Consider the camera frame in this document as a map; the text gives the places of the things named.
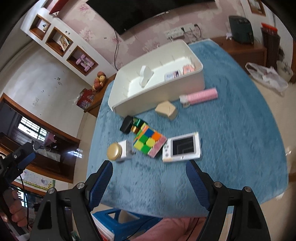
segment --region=white bucket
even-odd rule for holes
[[[285,66],[285,64],[281,61],[277,61],[277,72],[285,81],[289,82],[294,75],[292,69],[289,66]]]

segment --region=rubik's cube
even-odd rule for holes
[[[166,141],[167,138],[165,136],[144,123],[133,141],[133,146],[154,158]]]

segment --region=pink tube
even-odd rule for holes
[[[199,91],[189,95],[181,95],[180,102],[183,104],[183,107],[188,107],[192,104],[198,104],[201,102],[213,100],[218,98],[218,92],[216,88]]]

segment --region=blue plastic stool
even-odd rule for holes
[[[108,209],[105,211],[99,211],[93,214],[93,216],[99,220],[106,228],[114,233],[114,241],[122,241],[136,232],[147,231],[157,224],[162,218],[155,218],[150,216],[144,216],[136,213],[130,213],[139,219],[133,220],[127,223],[119,223],[118,218],[120,209]],[[112,218],[109,214],[115,213],[115,217]]]

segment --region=tiled floor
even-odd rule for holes
[[[293,149],[296,146],[296,85],[289,85],[284,97],[277,95],[258,83],[256,83],[256,86],[266,99],[275,117],[285,148],[290,147]],[[86,179],[89,149],[95,124],[96,118],[86,113],[78,133],[78,138],[81,139],[79,148],[83,150],[83,156],[81,159],[78,158],[76,162],[74,185]],[[288,167],[291,166],[292,161],[295,161],[294,164],[296,165],[295,152],[296,150],[292,151],[290,156],[287,156]],[[262,204],[261,207],[272,241],[288,241],[296,235],[296,183],[290,183],[282,196]],[[99,205],[95,211],[107,208],[105,205]],[[227,238],[230,222],[231,215],[226,218],[220,237],[221,241]]]

